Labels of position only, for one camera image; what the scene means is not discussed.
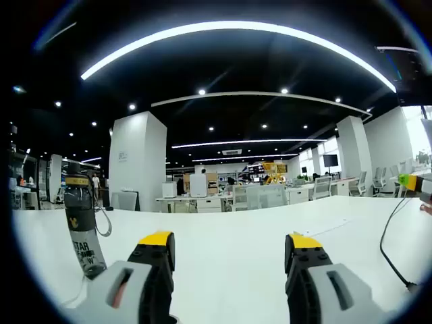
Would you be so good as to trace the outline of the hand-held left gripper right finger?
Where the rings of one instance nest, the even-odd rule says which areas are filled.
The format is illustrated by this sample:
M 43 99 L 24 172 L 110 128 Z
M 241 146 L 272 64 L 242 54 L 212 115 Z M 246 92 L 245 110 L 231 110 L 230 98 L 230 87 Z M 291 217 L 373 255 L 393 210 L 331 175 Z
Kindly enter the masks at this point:
M 371 288 L 341 263 L 333 263 L 314 238 L 285 239 L 285 291 L 290 323 L 385 323 L 388 315 Z

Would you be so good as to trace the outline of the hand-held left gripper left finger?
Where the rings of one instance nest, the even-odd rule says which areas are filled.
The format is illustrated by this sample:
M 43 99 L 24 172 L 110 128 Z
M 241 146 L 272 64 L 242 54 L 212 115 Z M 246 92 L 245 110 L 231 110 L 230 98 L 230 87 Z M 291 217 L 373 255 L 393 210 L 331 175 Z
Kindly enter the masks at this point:
M 170 314 L 175 236 L 141 239 L 127 261 L 116 261 L 87 286 L 86 298 L 65 310 L 73 323 L 177 323 Z

